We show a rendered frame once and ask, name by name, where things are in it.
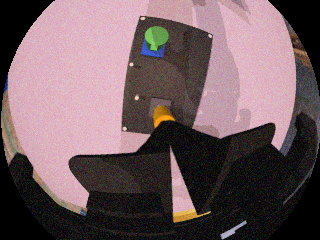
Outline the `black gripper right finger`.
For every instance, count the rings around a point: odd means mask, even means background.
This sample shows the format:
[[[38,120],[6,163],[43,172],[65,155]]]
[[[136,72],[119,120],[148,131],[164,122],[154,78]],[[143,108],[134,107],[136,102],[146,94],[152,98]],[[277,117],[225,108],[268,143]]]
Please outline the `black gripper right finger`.
[[[233,161],[272,143],[275,123],[221,137],[205,135],[179,121],[167,120],[169,143],[197,215],[211,211],[209,204],[223,185]]]

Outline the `dark grey circuit board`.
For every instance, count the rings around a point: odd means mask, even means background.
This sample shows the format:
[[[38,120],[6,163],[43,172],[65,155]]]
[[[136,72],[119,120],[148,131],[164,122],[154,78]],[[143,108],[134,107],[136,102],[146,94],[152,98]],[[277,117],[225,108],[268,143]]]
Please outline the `dark grey circuit board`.
[[[212,39],[192,25],[139,17],[125,75],[121,131],[151,135],[167,120],[193,127]]]

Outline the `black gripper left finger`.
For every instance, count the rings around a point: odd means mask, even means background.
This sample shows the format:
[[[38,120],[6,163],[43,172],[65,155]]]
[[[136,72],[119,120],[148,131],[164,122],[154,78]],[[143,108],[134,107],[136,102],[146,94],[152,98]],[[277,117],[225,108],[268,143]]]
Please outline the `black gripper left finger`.
[[[136,152],[77,155],[68,161],[85,191],[160,193],[164,213],[172,212],[171,143],[169,125],[160,121]]]

